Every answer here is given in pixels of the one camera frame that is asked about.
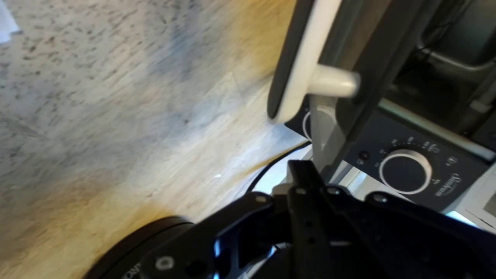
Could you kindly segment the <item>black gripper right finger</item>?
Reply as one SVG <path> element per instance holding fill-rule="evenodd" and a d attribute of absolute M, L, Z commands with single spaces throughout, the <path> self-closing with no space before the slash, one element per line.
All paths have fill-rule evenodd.
<path fill-rule="evenodd" d="M 496 235 L 386 192 L 330 187 L 331 212 L 386 279 L 496 279 Z"/>

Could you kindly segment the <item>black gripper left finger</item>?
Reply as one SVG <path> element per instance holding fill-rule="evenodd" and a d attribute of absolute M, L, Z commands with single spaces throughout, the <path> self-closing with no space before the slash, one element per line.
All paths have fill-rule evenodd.
<path fill-rule="evenodd" d="M 286 204 L 291 220 L 293 265 L 296 279 L 344 279 L 337 252 L 330 246 L 324 203 L 324 183 L 311 161 L 288 162 L 291 187 Z"/>

